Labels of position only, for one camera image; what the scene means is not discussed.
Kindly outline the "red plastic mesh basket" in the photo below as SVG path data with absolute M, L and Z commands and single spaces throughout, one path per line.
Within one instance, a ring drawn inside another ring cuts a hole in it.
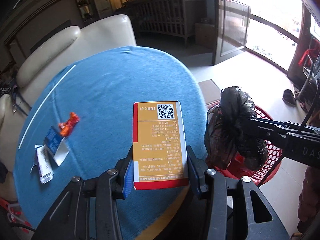
M 224 176 L 238 179 L 249 176 L 263 185 L 277 173 L 281 149 L 271 142 L 244 135 L 238 126 L 224 125 L 220 102 L 208 106 L 204 145 L 205 162 Z

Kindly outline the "white blue medicine box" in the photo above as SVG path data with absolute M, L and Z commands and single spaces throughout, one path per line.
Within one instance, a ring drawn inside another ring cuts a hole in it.
M 35 145 L 35 154 L 29 174 L 37 168 L 41 184 L 46 184 L 54 177 L 54 171 L 51 167 L 49 156 L 44 145 Z

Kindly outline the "dark wooden door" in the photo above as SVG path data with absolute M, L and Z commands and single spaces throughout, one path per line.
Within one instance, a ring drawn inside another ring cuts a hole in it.
M 249 0 L 214 0 L 215 37 L 213 64 L 240 54 L 246 46 Z

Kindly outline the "dark shoe on floor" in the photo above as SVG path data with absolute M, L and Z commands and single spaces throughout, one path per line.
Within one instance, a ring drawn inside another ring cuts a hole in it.
M 296 106 L 296 98 L 290 89 L 284 90 L 282 100 L 289 106 Z

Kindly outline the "wooden baby crib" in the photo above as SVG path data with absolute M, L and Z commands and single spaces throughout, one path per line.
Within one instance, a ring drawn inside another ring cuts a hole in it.
M 206 0 L 132 0 L 124 4 L 139 33 L 157 33 L 184 39 L 195 35 L 195 24 L 207 16 Z

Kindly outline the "orange red candy wrapper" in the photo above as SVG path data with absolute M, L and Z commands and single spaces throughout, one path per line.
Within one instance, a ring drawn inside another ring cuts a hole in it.
M 68 137 L 79 121 L 80 118 L 78 117 L 78 115 L 74 112 L 71 112 L 69 115 L 69 119 L 66 122 L 61 122 L 58 124 L 60 135 L 62 137 Z

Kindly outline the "white refrigerator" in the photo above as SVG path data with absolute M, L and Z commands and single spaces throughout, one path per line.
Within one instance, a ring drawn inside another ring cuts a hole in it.
M 113 14 L 109 0 L 94 0 L 94 3 L 100 19 L 110 17 Z

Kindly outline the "black plastic bag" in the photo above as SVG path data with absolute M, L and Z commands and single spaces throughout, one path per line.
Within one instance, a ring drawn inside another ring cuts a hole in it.
M 263 167 L 268 158 L 266 142 L 245 134 L 242 127 L 246 119 L 256 118 L 255 103 L 241 87 L 221 90 L 220 103 L 207 112 L 204 145 L 209 168 L 226 170 L 237 153 L 249 170 Z

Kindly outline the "orange medicine box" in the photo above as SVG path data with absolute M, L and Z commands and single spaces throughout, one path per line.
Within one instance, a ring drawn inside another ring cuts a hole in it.
M 189 184 L 179 101 L 133 104 L 133 179 L 135 190 L 169 189 Z

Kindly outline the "cream leather sofa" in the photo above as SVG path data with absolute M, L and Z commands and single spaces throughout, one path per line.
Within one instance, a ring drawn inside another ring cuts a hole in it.
M 58 32 L 39 46 L 16 75 L 21 97 L 13 106 L 9 94 L 1 96 L 1 167 L 7 170 L 1 182 L 1 198 L 17 201 L 13 177 L 16 147 L 23 124 L 49 81 L 63 68 L 102 51 L 136 45 L 129 16 L 114 15 L 84 28 L 76 25 Z

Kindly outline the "red white toy tricycle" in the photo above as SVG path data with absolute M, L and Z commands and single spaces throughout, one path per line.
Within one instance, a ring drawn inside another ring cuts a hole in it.
M 5 209 L 9 222 L 22 224 L 31 228 L 31 224 L 27 221 L 18 203 L 9 203 L 5 199 L 1 198 L 1 207 Z

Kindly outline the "dark blue toothpaste box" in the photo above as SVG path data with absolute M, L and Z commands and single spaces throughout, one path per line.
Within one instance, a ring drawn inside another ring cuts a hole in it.
M 57 166 L 60 166 L 70 150 L 63 137 L 55 127 L 51 126 L 44 138 L 44 144 Z

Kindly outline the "cardboard box on floor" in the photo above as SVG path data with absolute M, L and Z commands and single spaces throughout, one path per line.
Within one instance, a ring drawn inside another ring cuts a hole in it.
M 220 101 L 221 89 L 210 79 L 198 83 L 207 106 Z

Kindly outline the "blue round tablecloth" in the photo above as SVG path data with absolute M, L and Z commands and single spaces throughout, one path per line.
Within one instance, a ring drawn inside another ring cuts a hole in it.
M 152 48 L 111 49 L 67 66 L 44 89 L 22 128 L 14 179 L 18 202 L 37 226 L 72 176 L 93 178 L 114 167 L 132 144 L 135 102 L 177 100 L 181 104 L 185 139 L 195 154 L 206 155 L 203 136 L 206 106 L 198 83 L 178 59 Z M 41 184 L 29 174 L 35 145 L 43 144 L 51 126 L 80 121 L 67 138 L 69 154 L 54 177 Z

